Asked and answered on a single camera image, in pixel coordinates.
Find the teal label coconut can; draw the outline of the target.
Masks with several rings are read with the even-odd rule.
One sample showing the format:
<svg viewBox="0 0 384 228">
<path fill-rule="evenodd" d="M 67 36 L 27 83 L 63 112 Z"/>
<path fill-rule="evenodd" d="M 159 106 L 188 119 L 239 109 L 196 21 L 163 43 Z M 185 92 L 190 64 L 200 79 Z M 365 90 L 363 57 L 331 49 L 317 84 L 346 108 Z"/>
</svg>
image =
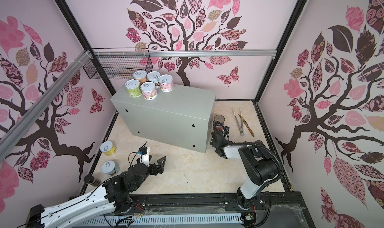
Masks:
<svg viewBox="0 0 384 228">
<path fill-rule="evenodd" d="M 160 76 L 161 74 L 159 72 L 152 71 L 147 74 L 147 79 L 148 81 L 153 82 L 156 88 L 160 88 L 160 81 L 159 81 Z"/>
</svg>

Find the green label can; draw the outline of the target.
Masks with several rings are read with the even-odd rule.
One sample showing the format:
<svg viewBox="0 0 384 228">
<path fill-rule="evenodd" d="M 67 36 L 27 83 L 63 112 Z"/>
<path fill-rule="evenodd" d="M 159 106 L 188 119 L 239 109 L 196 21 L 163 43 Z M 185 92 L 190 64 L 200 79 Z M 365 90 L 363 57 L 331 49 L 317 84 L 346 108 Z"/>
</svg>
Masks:
<svg viewBox="0 0 384 228">
<path fill-rule="evenodd" d="M 124 86 L 130 97 L 137 98 L 142 96 L 142 91 L 140 89 L 141 84 L 138 80 L 135 80 L 135 79 L 128 80 Z"/>
</svg>

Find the pink label can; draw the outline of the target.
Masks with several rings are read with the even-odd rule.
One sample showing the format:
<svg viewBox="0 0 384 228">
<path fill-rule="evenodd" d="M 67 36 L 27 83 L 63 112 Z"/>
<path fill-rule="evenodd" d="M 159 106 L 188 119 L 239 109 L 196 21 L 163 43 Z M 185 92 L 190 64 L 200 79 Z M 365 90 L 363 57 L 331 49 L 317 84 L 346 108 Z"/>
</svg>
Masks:
<svg viewBox="0 0 384 228">
<path fill-rule="evenodd" d="M 154 100 L 158 97 L 156 85 L 153 82 L 145 82 L 140 87 L 145 100 Z"/>
<path fill-rule="evenodd" d="M 171 92 L 174 90 L 173 77 L 171 75 L 165 74 L 159 77 L 161 91 Z"/>
</svg>

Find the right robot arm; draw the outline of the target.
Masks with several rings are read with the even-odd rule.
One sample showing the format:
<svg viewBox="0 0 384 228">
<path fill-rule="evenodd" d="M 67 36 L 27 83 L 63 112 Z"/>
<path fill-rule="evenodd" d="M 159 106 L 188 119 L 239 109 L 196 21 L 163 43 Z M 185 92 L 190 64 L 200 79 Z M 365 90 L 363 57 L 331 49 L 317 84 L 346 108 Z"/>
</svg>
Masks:
<svg viewBox="0 0 384 228">
<path fill-rule="evenodd" d="M 248 178 L 237 191 L 237 202 L 242 209 L 249 209 L 266 187 L 281 179 L 282 163 L 262 141 L 234 143 L 221 131 L 211 135 L 210 145 L 219 157 L 242 161 Z"/>
</svg>

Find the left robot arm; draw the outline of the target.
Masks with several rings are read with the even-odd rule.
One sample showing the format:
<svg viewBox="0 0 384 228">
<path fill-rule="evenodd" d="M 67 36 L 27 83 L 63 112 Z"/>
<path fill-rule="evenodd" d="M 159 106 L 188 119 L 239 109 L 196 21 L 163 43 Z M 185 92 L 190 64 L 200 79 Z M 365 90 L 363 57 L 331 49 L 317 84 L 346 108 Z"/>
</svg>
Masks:
<svg viewBox="0 0 384 228">
<path fill-rule="evenodd" d="M 105 180 L 93 191 L 65 203 L 30 209 L 25 228 L 72 228 L 89 219 L 114 211 L 129 211 L 133 205 L 130 193 L 144 183 L 148 176 L 164 172 L 167 157 L 156 164 L 139 162 L 117 176 Z"/>
</svg>

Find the orange label can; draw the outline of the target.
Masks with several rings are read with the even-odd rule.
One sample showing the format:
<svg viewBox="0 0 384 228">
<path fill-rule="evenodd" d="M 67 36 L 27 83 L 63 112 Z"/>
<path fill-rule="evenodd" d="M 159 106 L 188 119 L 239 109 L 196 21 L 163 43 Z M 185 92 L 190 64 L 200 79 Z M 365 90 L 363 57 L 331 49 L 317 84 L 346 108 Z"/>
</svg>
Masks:
<svg viewBox="0 0 384 228">
<path fill-rule="evenodd" d="M 143 84 L 145 82 L 148 82 L 147 78 L 147 72 L 144 70 L 138 70 L 133 73 L 133 78 L 140 82 L 140 84 Z"/>
</svg>

